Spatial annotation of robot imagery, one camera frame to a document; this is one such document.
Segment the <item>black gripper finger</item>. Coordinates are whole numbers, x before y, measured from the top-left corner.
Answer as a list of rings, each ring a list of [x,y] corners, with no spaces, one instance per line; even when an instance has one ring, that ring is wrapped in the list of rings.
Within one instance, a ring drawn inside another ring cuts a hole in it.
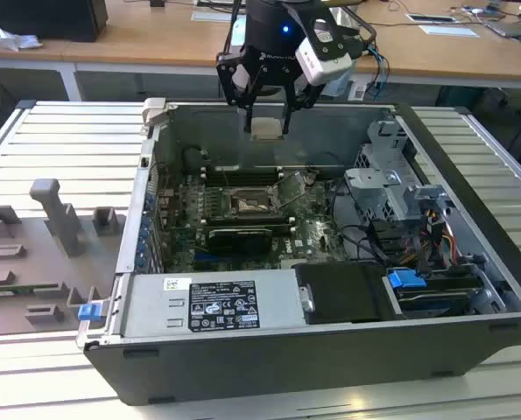
[[[251,133],[253,106],[264,86],[264,65],[254,53],[220,53],[216,71],[226,102],[245,111],[243,131]]]
[[[289,132],[292,113],[301,109],[311,109],[320,97],[320,86],[313,86],[309,83],[297,94],[292,83],[284,86],[285,106],[283,110],[282,133]]]

